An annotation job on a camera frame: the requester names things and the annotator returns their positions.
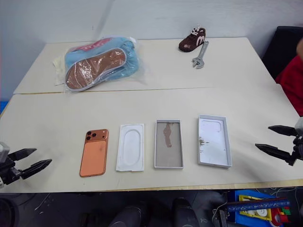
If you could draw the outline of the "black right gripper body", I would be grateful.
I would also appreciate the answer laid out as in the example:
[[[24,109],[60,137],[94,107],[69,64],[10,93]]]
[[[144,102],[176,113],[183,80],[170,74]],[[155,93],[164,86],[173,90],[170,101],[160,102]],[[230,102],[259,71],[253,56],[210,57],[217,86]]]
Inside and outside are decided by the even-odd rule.
[[[293,152],[288,159],[288,164],[293,166],[296,162],[296,160],[303,160],[303,137],[297,136],[293,140]]]

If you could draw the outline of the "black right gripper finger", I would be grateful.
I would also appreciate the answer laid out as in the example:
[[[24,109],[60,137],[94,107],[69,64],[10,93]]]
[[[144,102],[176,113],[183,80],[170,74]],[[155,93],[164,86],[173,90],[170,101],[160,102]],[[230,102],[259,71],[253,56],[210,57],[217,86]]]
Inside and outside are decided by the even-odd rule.
[[[279,150],[277,147],[273,147],[267,144],[255,144],[255,146],[266,154],[287,161],[291,155],[288,152]]]
[[[289,126],[283,126],[283,125],[274,125],[274,126],[269,126],[268,129],[282,135],[286,136],[297,136],[297,131],[295,130],[294,127],[289,127]]]

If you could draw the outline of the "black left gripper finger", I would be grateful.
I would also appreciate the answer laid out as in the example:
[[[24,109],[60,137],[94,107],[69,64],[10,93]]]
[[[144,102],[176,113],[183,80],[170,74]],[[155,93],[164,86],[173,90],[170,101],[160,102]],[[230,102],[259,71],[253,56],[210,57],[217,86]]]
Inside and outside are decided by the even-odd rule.
[[[50,163],[52,162],[52,159],[42,160],[37,163],[32,164],[29,168],[22,170],[21,178],[27,179],[38,172],[45,169]]]
[[[36,150],[37,150],[36,148],[24,148],[24,149],[21,149],[21,150],[18,150],[18,151],[15,151],[15,152],[9,154],[8,157],[12,161],[18,161],[18,160],[28,157]]]

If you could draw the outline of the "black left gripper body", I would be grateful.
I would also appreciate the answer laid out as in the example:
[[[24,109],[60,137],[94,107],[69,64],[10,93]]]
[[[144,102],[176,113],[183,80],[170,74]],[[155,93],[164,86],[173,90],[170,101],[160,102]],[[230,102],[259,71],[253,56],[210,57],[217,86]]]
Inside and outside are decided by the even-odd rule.
[[[18,179],[24,179],[23,171],[15,168],[15,161],[24,158],[22,154],[12,153],[8,155],[3,162],[0,163],[0,181],[5,184],[11,184]]]

